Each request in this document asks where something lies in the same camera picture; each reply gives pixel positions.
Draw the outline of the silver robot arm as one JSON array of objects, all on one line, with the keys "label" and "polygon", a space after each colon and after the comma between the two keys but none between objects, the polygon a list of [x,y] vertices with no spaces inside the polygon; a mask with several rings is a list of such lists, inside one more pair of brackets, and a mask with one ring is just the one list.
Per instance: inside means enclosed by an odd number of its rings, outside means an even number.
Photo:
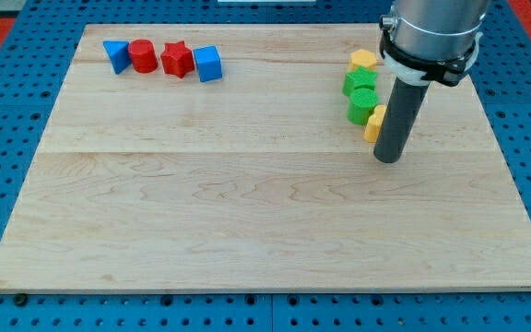
[{"label": "silver robot arm", "polygon": [[400,47],[463,43],[478,32],[490,0],[395,0],[379,26]]}]

